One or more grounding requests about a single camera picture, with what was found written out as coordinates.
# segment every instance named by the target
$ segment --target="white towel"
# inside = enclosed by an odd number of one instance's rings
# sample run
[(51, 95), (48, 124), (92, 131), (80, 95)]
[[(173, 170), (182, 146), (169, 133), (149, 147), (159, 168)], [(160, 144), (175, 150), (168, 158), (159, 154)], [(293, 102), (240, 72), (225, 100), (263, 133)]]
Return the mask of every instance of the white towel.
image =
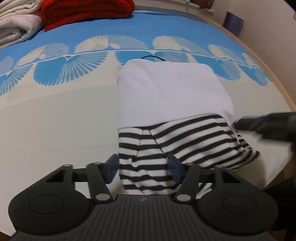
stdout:
[(20, 14), (0, 21), (0, 49), (29, 39), (43, 27), (40, 16)]
[(0, 20), (16, 14), (28, 14), (41, 9), (44, 0), (4, 0), (0, 2)]
[(231, 125), (232, 102), (205, 64), (128, 61), (120, 70), (119, 128), (151, 126), (202, 114), (217, 114)]

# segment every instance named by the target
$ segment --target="bedsheet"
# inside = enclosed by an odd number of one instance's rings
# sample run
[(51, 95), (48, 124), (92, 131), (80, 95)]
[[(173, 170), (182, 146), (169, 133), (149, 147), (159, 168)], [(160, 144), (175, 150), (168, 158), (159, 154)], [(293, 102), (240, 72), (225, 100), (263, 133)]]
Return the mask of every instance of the bedsheet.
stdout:
[[(207, 23), (139, 11), (40, 31), (0, 50), (0, 231), (13, 233), (7, 208), (17, 193), (65, 163), (82, 168), (118, 152), (117, 74), (146, 55), (212, 67), (237, 118), (290, 111), (256, 61)], [(240, 174), (262, 188), (288, 162), (289, 145), (242, 135), (261, 158)], [(117, 176), (109, 188), (119, 187)]]

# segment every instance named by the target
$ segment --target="striped shirt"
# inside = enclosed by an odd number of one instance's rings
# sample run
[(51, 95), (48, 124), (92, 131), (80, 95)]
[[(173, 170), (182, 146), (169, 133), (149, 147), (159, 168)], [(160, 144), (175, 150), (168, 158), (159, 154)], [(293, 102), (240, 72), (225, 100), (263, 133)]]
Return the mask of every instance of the striped shirt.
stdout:
[(219, 115), (119, 130), (120, 179), (128, 194), (172, 194), (178, 189), (167, 167), (167, 155), (202, 168), (222, 165), (230, 170), (253, 161), (253, 150)]

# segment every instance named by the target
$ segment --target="feather pattern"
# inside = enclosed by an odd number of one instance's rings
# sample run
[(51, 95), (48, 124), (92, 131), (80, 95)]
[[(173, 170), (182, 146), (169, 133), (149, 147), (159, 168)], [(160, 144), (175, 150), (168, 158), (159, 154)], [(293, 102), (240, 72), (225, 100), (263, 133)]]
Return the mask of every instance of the feather pattern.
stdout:
[(152, 44), (155, 49), (172, 49), (178, 51), (186, 50), (190, 53), (210, 56), (210, 53), (205, 49), (181, 37), (166, 35), (158, 36), (153, 40)]
[(246, 73), (252, 80), (257, 82), (261, 86), (266, 86), (268, 84), (268, 77), (263, 69), (251, 66), (239, 66), (243, 72)]
[(0, 61), (0, 74), (4, 74), (10, 71), (13, 66), (13, 59), (9, 56), (5, 57), (2, 61)]
[(237, 56), (235, 53), (233, 53), (232, 51), (230, 51), (229, 49), (223, 46), (209, 45), (209, 50), (217, 58), (228, 58), (239, 64), (246, 64), (241, 57)]
[(93, 50), (114, 49), (147, 49), (147, 45), (138, 39), (124, 35), (94, 36), (82, 41), (74, 50), (75, 53)]
[(27, 55), (22, 57), (17, 62), (16, 65), (21, 66), (21, 65), (33, 62), (36, 59), (58, 57), (58, 56), (67, 54), (68, 52), (69, 52), (69, 47), (66, 44), (63, 44), (63, 43), (47, 44), (29, 52)]
[(131, 59), (139, 59), (147, 55), (153, 55), (148, 51), (115, 51), (115, 57), (119, 63), (125, 65)]
[(45, 86), (73, 81), (96, 69), (104, 62), (107, 53), (83, 53), (39, 62), (34, 70), (34, 80)]
[(32, 64), (21, 68), (16, 68), (11, 71), (10, 74), (4, 74), (0, 76), (0, 96), (11, 90), (11, 88), (14, 87), (25, 76), (31, 67)]
[(242, 56), (244, 57), (247, 65), (249, 65), (249, 66), (256, 66), (256, 67), (259, 68), (258, 63), (251, 56), (249, 56), (246, 53), (243, 53)]
[(228, 60), (227, 58), (208, 58), (199, 55), (192, 55), (192, 57), (198, 63), (210, 66), (213, 69), (214, 73), (221, 78), (227, 80), (239, 80), (241, 78), (240, 70), (232, 61)]
[[(160, 57), (166, 61), (170, 62), (181, 62), (189, 63), (189, 59), (186, 53), (175, 52), (175, 51), (159, 51), (154, 54), (154, 56)], [(154, 58), (154, 61), (162, 61), (160, 59)]]

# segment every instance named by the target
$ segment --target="logo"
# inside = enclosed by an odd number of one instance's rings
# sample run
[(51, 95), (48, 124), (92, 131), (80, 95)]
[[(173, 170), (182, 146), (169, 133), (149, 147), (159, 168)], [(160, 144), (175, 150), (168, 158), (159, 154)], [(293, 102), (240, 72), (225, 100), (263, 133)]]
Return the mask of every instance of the logo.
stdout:
[(142, 198), (140, 198), (139, 200), (140, 200), (141, 202), (145, 202), (145, 201), (147, 201), (147, 198), (142, 197)]

